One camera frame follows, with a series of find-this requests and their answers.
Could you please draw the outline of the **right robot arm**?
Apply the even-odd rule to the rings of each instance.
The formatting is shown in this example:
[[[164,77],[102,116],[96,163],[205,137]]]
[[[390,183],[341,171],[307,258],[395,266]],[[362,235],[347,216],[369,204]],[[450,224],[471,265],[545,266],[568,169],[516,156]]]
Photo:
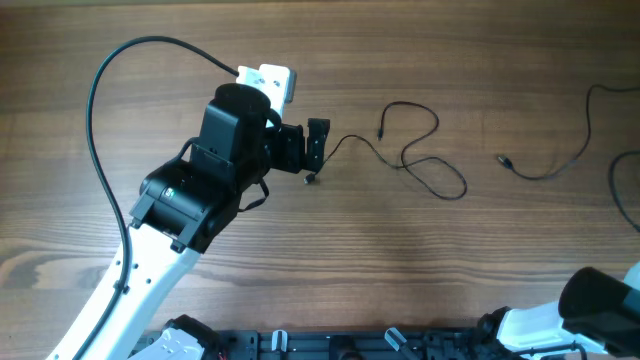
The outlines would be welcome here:
[[[478,357],[562,359],[576,353],[639,357],[639,266],[619,280],[593,267],[577,271],[558,300],[484,315],[473,337]]]

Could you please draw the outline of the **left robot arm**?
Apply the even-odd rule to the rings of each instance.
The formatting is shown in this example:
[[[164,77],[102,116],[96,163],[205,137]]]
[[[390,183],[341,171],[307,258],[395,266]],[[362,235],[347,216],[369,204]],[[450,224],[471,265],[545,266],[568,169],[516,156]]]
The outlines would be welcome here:
[[[224,84],[207,104],[200,133],[141,183],[127,242],[53,359],[124,359],[169,292],[242,212],[243,192],[271,169],[317,172],[327,119],[282,123],[267,95]]]

